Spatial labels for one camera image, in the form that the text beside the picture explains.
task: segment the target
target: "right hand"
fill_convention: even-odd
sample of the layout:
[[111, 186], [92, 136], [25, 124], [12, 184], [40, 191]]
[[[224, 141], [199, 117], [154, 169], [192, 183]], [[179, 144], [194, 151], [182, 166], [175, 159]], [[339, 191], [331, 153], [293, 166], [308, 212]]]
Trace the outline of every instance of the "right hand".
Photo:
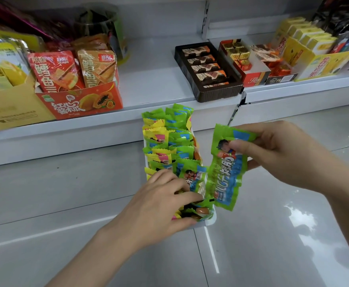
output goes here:
[[296, 125], [286, 121], [244, 124], [241, 130], [256, 133], [253, 142], [233, 140], [229, 146], [253, 158], [248, 170], [262, 166], [280, 181], [322, 194], [343, 186], [349, 168]]

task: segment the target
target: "red box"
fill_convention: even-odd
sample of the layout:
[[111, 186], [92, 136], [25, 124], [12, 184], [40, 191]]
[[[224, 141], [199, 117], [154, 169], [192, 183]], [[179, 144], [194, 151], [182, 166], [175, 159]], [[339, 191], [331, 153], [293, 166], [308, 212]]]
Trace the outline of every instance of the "red box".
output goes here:
[[36, 95], [57, 120], [102, 114], [123, 108], [117, 67], [115, 77], [110, 83], [74, 91], [49, 93], [43, 93], [37, 88]]
[[[252, 67], [248, 71], [243, 71], [242, 68], [240, 68], [238, 64], [235, 63], [234, 60], [228, 55], [226, 49], [223, 46], [223, 44], [225, 43], [235, 42], [241, 42], [248, 50], [250, 50], [250, 56], [248, 60], [252, 64]], [[250, 49], [250, 46], [244, 43], [241, 39], [230, 39], [221, 41], [219, 51], [225, 55], [228, 62], [232, 64], [234, 68], [239, 72], [245, 87], [262, 85], [267, 80], [270, 74], [270, 69], [255, 56], [255, 53]]]

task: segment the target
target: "yellow box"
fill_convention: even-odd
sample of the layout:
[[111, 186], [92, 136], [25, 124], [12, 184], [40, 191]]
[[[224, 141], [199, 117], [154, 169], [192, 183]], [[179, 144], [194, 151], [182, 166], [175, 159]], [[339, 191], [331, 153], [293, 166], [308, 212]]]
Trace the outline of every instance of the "yellow box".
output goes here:
[[279, 29], [287, 32], [291, 25], [293, 24], [303, 24], [303, 23], [308, 23], [305, 21], [306, 19], [303, 17], [295, 17], [295, 18], [288, 18], [285, 19], [281, 22], [281, 24], [279, 25]]
[[315, 26], [313, 26], [311, 23], [293, 24], [293, 25], [291, 25], [290, 29], [287, 31], [287, 34], [289, 36], [293, 37], [298, 29], [306, 29], [306, 28], [315, 28]]
[[310, 41], [311, 38], [316, 38], [316, 37], [332, 37], [330, 33], [324, 32], [324, 33], [311, 33], [311, 34], [306, 34], [302, 39], [299, 40], [299, 42], [302, 45], [307, 45]]
[[296, 30], [293, 38], [296, 40], [301, 41], [303, 37], [306, 36], [306, 34], [319, 34], [319, 33], [324, 33], [324, 31], [318, 27], [312, 27], [312, 28], [301, 28]]
[[307, 48], [315, 54], [326, 54], [334, 45], [336, 37], [311, 38]]
[[311, 49], [288, 37], [283, 50], [284, 61], [298, 73], [294, 81], [334, 75], [349, 61], [349, 51], [316, 55]]
[[55, 120], [34, 93], [34, 78], [30, 75], [19, 86], [0, 91], [0, 130]]

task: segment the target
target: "white plastic tray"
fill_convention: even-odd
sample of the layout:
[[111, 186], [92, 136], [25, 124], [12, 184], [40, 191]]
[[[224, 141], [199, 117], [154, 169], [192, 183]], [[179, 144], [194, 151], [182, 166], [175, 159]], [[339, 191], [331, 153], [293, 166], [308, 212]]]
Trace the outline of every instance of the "white plastic tray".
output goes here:
[[[144, 140], [144, 147], [146, 147], [146, 146], [147, 146], [147, 142]], [[144, 155], [144, 158], [145, 158], [145, 167], [149, 168], [147, 156]], [[207, 220], [203, 220], [201, 222], [198, 222], [194, 227], [192, 227], [190, 229], [210, 226], [210, 225], [214, 224], [216, 222], [216, 220], [217, 220], [216, 208], [213, 205], [213, 216]]]

